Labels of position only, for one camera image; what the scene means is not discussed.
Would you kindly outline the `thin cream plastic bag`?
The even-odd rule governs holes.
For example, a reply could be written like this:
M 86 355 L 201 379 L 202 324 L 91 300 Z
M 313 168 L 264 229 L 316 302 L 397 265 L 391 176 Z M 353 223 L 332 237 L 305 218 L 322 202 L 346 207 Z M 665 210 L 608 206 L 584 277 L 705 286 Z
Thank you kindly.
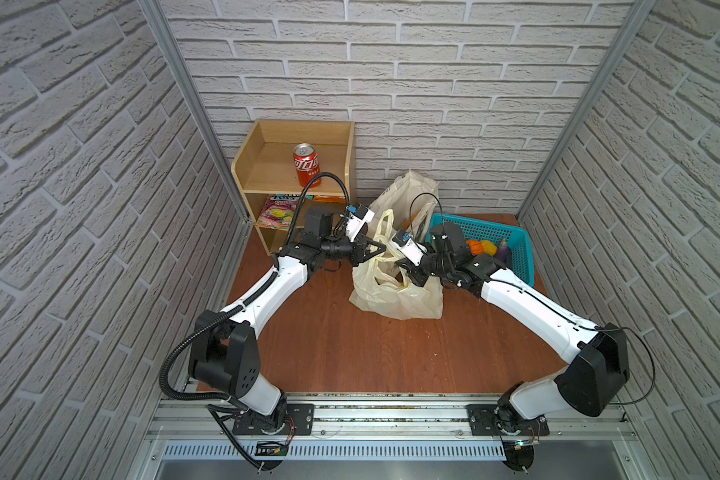
M 397 233 L 392 226 L 393 211 L 381 215 L 373 239 L 384 242 L 386 252 L 352 269 L 354 290 L 349 301 L 366 312 L 397 319 L 440 319 L 443 312 L 443 288 L 430 278 L 416 286 L 396 261 L 405 257 L 392 244 Z

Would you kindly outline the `canvas tote bag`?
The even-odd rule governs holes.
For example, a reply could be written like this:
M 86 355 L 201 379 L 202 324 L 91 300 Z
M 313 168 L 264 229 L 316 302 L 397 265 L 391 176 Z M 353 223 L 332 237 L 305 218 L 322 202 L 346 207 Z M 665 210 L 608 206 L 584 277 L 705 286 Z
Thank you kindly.
M 407 229 L 417 242 L 423 242 L 432 216 L 439 211 L 436 197 L 439 183 L 423 174 L 409 170 L 398 176 L 369 206 L 374 212 L 368 233 L 373 235 L 384 211 L 393 211 L 395 231 Z

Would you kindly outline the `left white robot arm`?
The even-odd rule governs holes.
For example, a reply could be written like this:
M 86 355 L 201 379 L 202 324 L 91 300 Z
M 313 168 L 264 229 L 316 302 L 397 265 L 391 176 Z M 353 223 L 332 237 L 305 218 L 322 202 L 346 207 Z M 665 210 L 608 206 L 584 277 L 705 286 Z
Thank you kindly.
M 351 206 L 341 220 L 322 207 L 306 212 L 297 238 L 273 255 L 273 266 L 240 299 L 221 312 L 205 312 L 196 321 L 188 374 L 215 389 L 223 400 L 281 422 L 283 392 L 261 373 L 258 338 L 283 303 L 328 261 L 357 266 L 385 247 L 363 230 L 374 219 L 368 207 Z

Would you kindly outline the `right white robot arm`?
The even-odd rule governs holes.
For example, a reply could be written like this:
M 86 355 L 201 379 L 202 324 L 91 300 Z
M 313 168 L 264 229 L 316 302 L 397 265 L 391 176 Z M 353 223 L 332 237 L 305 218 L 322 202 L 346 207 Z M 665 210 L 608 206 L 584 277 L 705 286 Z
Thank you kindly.
M 566 409 L 599 416 L 630 377 L 624 329 L 598 326 L 540 294 L 498 256 L 477 253 L 453 222 L 432 227 L 430 235 L 430 242 L 422 244 L 402 231 L 391 242 L 403 256 L 398 265 L 415 284 L 439 278 L 470 291 L 530 329 L 566 364 L 554 374 L 505 392 L 494 410 L 499 427 L 514 434 L 548 413 Z

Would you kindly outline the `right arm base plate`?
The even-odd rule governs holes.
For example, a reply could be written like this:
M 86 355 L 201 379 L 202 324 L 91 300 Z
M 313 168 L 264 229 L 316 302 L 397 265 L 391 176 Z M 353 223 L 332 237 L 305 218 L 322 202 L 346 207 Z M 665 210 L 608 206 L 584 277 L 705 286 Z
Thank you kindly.
M 473 436 L 544 437 L 550 434 L 544 416 L 524 419 L 510 407 L 497 404 L 469 404 L 467 420 Z

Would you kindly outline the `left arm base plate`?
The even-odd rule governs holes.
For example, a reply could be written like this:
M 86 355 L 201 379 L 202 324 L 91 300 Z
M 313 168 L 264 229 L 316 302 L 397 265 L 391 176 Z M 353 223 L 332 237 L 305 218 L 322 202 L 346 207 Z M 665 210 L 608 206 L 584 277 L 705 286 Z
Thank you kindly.
M 233 425 L 234 435 L 309 436 L 312 432 L 315 405 L 285 403 L 268 416 L 249 410 L 240 414 Z

